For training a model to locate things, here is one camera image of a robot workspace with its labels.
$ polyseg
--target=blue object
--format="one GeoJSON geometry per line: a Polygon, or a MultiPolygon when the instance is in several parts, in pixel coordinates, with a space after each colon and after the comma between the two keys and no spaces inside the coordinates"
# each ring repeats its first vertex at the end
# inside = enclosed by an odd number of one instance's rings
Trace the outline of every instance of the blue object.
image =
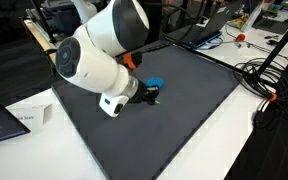
{"type": "Polygon", "coordinates": [[[153,77],[146,81],[145,85],[147,87],[157,86],[159,89],[162,89],[164,86],[164,81],[161,78],[153,77]]]}

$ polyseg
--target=gray work surface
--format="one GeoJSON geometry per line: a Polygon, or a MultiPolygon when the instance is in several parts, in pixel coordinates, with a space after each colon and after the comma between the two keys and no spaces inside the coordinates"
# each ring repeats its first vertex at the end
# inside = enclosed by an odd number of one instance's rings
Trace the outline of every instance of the gray work surface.
{"type": "Polygon", "coordinates": [[[128,104],[115,119],[98,106],[100,95],[67,82],[53,85],[108,179],[157,178],[238,85],[232,70],[175,46],[144,54],[136,77],[164,80],[161,104],[128,104]]]}

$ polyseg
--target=black mat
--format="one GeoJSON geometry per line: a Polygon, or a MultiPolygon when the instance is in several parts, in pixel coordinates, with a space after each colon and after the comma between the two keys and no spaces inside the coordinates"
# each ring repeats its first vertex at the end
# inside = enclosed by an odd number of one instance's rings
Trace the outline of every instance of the black mat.
{"type": "Polygon", "coordinates": [[[238,85],[231,70],[174,46],[145,54],[136,76],[164,79],[161,105],[128,104],[116,119],[98,107],[99,95],[67,82],[53,85],[109,179],[157,178],[238,85]]]}

